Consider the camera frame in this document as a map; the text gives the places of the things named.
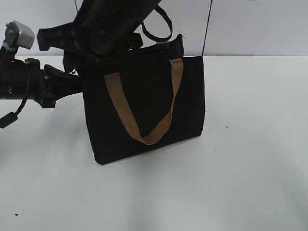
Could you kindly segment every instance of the white backdrop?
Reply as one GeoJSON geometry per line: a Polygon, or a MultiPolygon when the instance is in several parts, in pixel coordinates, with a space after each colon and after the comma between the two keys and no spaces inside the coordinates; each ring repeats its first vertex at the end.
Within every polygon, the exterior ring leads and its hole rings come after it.
{"type": "Polygon", "coordinates": [[[307,0],[214,0],[206,55],[308,55],[307,0]]]}
{"type": "MultiPolygon", "coordinates": [[[[77,0],[80,7],[82,0],[77,0]]],[[[162,6],[174,24],[174,38],[182,33],[186,55],[200,55],[202,51],[205,25],[207,22],[210,0],[162,0],[162,6]]],[[[10,0],[1,2],[0,32],[4,38],[5,24],[17,20],[31,27],[37,34],[40,28],[49,28],[69,23],[74,20],[76,9],[74,0],[10,0]]],[[[157,36],[167,35],[168,28],[161,17],[152,13],[146,20],[149,31],[157,36]]],[[[153,42],[145,39],[145,45],[153,42]]],[[[61,55],[58,49],[40,52],[37,42],[32,50],[20,49],[20,55],[61,55]]]]}

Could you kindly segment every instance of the black cable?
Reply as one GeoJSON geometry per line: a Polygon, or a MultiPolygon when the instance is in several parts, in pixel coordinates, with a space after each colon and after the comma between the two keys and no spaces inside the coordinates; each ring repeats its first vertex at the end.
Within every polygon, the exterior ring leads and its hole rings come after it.
{"type": "Polygon", "coordinates": [[[205,42],[206,42],[206,37],[207,37],[207,31],[208,31],[208,25],[209,25],[209,22],[210,22],[211,12],[212,12],[212,5],[213,5],[213,0],[211,0],[210,9],[209,9],[209,12],[208,12],[208,19],[207,19],[207,24],[206,24],[205,37],[204,37],[204,43],[203,43],[203,49],[202,49],[202,55],[204,55],[204,51],[205,51],[205,42]]]}
{"type": "Polygon", "coordinates": [[[77,11],[77,13],[78,13],[77,2],[76,2],[76,0],[74,0],[74,1],[75,1],[76,11],[77,11]]]}
{"type": "Polygon", "coordinates": [[[26,72],[27,85],[26,85],[26,91],[25,91],[25,94],[24,94],[23,101],[21,102],[19,108],[15,112],[16,116],[19,115],[20,112],[23,110],[23,108],[25,107],[26,102],[28,100],[28,97],[29,97],[30,74],[29,74],[29,70],[28,70],[27,64],[23,63],[23,66],[24,66],[24,69],[25,69],[25,72],[26,72]]]}
{"type": "Polygon", "coordinates": [[[170,29],[170,35],[166,38],[158,38],[154,35],[152,35],[146,28],[144,25],[144,22],[141,23],[142,26],[142,31],[145,34],[146,37],[148,37],[150,40],[155,41],[155,42],[167,42],[168,40],[171,39],[172,37],[172,33],[173,33],[173,25],[172,25],[172,21],[171,19],[168,17],[167,13],[160,7],[157,6],[155,8],[155,10],[163,17],[163,19],[167,22],[168,27],[170,29]]]}

